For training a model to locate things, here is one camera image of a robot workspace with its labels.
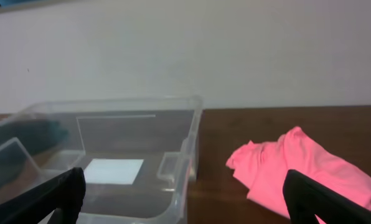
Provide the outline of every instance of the wooden table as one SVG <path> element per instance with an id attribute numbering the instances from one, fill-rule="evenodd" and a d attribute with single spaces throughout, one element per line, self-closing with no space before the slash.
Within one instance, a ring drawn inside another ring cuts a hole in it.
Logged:
<path id="1" fill-rule="evenodd" d="M 371 106 L 205 110 L 198 179 L 188 189 L 188 223 L 289 223 L 247 200 L 248 189 L 225 162 L 249 140 L 276 141 L 294 126 L 371 176 Z"/>

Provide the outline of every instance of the pink cloth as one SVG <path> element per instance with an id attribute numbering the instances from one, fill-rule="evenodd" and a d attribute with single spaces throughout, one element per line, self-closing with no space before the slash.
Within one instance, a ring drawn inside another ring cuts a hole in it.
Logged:
<path id="1" fill-rule="evenodd" d="M 289 218 L 282 191 L 289 169 L 371 210 L 371 177 L 327 152 L 300 127 L 280 136 L 277 142 L 250 141 L 237 149 L 226 165 L 235 169 L 233 176 L 250 189 L 248 199 L 284 217 Z"/>

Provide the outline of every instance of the white paper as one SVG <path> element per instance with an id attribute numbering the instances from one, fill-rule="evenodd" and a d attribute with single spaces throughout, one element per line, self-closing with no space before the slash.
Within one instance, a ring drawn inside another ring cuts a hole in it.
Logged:
<path id="1" fill-rule="evenodd" d="M 144 159 L 93 159 L 85 169 L 88 184 L 133 184 Z"/>

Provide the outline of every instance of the white backdrop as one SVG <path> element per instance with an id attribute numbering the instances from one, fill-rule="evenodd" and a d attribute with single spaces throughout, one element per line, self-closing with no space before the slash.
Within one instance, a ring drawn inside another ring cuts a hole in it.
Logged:
<path id="1" fill-rule="evenodd" d="M 0 113 L 46 100 L 371 105 L 371 0 L 68 0 L 0 12 Z"/>

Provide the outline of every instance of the transparent storage container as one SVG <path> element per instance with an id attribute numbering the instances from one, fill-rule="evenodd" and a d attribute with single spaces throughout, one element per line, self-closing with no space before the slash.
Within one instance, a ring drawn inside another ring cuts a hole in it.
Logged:
<path id="1" fill-rule="evenodd" d="M 0 203 L 81 167 L 78 223 L 186 223 L 201 113 L 198 96 L 33 105 L 0 122 Z"/>

